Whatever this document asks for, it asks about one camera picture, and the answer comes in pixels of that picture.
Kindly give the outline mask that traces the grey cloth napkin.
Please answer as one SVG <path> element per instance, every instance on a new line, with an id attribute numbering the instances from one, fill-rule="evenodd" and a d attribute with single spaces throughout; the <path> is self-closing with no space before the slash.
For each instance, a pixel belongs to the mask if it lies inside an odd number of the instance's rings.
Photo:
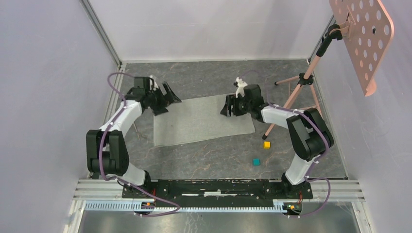
<path id="1" fill-rule="evenodd" d="M 250 115 L 220 114 L 226 94 L 182 100 L 154 116 L 154 146 L 174 146 L 210 139 L 250 134 L 255 127 Z"/>

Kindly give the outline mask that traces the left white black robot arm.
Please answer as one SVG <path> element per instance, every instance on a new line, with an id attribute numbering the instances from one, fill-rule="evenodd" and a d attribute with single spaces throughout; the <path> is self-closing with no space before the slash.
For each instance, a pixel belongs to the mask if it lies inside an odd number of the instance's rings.
<path id="1" fill-rule="evenodd" d="M 99 129 L 86 133 L 86 163 L 91 173 L 105 181 L 117 180 L 133 187 L 141 198 L 151 195 L 153 185 L 148 171 L 131 164 L 124 137 L 147 109 L 154 116 L 168 112 L 168 106 L 181 103 L 167 82 L 159 87 L 153 76 L 134 77 L 134 86 L 126 94 L 116 91 L 121 102 L 114 115 Z"/>

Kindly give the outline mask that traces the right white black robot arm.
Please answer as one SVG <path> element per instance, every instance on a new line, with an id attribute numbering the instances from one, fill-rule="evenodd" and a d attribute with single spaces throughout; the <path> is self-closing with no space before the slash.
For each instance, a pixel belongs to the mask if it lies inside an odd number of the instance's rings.
<path id="1" fill-rule="evenodd" d="M 287 198 L 295 197 L 300 192 L 300 185 L 307 181 L 313 164 L 333 146 L 330 130 L 315 108 L 302 111 L 281 107 L 265 102 L 257 84 L 237 80 L 233 85 L 236 92 L 226 96 L 221 115 L 249 114 L 259 122 L 288 129 L 295 156 L 282 175 L 280 190 Z"/>

